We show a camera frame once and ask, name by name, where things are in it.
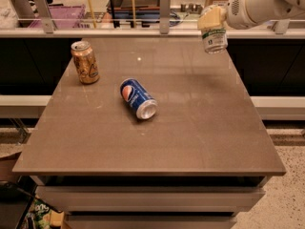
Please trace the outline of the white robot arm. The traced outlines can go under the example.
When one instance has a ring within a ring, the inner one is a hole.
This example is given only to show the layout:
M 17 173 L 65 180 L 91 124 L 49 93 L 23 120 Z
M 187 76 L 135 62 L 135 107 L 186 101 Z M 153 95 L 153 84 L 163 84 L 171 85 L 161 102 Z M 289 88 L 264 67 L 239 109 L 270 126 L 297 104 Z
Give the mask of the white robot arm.
M 197 21 L 200 31 L 229 27 L 246 30 L 271 20 L 292 19 L 305 12 L 305 0 L 228 0 L 206 8 Z

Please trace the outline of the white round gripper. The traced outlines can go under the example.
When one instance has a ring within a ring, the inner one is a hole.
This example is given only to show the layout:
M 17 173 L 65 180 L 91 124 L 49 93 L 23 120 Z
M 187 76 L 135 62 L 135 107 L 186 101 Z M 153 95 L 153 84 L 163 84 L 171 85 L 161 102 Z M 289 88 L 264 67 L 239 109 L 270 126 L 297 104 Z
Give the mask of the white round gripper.
M 226 10 L 215 5 L 206 7 L 197 21 L 197 28 L 205 31 L 218 28 L 226 20 L 227 24 L 238 30 L 258 26 L 263 22 L 263 0 L 228 0 Z

